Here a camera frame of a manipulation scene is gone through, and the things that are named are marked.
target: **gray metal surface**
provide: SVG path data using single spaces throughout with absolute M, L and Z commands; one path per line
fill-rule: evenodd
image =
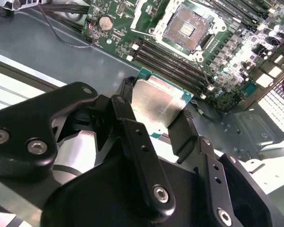
M 65 41 L 84 44 L 80 34 L 56 21 L 52 24 Z M 138 74 L 133 66 L 98 48 L 76 49 L 60 43 L 33 9 L 16 12 L 4 26 L 0 23 L 0 55 L 67 84 L 85 82 L 101 94 L 111 95 L 123 78 Z
M 148 133 L 162 134 L 185 107 L 183 91 L 150 76 L 139 79 L 133 87 L 132 108 L 137 121 L 143 122 Z
M 42 211 L 1 182 L 0 206 L 34 227 L 38 227 L 40 224 Z

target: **electronic component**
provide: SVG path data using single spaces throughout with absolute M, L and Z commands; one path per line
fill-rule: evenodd
M 284 33 L 278 32 L 277 35 L 278 35 L 278 37 L 284 39 Z
M 278 32 L 280 30 L 280 25 L 277 25 L 275 23 L 271 23 L 268 27 L 275 32 Z
M 273 78 L 277 78 L 280 75 L 280 73 L 283 72 L 281 68 L 272 64 L 269 61 L 264 62 L 261 68 L 263 69 L 263 71 L 265 71 L 269 76 Z
M 110 17 L 101 17 L 99 20 L 99 26 L 103 31 L 109 31 L 113 28 L 114 23 Z
M 252 70 L 250 77 L 252 77 L 257 84 L 261 85 L 264 88 L 268 87 L 274 81 L 270 76 L 259 69 Z
M 271 30 L 271 29 L 266 29 L 264 31 L 264 34 L 266 34 L 267 36 L 273 37 L 273 36 L 276 35 L 276 32 L 274 30 Z
M 174 41 L 183 48 L 194 50 L 207 34 L 210 23 L 181 5 L 168 25 L 163 37 Z
M 123 2 L 120 3 L 118 10 L 117 10 L 118 15 L 121 15 L 123 13 L 125 6 L 126 6 L 125 3 L 123 3 Z
M 191 0 L 99 3 L 93 2 L 88 13 L 96 46 L 189 92 L 204 94 L 207 103 L 222 111 L 258 89 L 253 79 L 242 77 L 247 71 L 259 69 L 272 79 L 284 75 L 277 75 L 284 66 L 284 8 L 277 1 L 215 0 L 211 8 Z M 102 17 L 110 18 L 111 32 L 97 23 Z M 88 24 L 82 35 L 91 38 Z M 268 59 L 278 68 L 265 68 Z M 246 92 L 244 83 L 253 89 Z M 215 89 L 207 89 L 209 84 Z M 224 92 L 216 99 L 219 89 Z

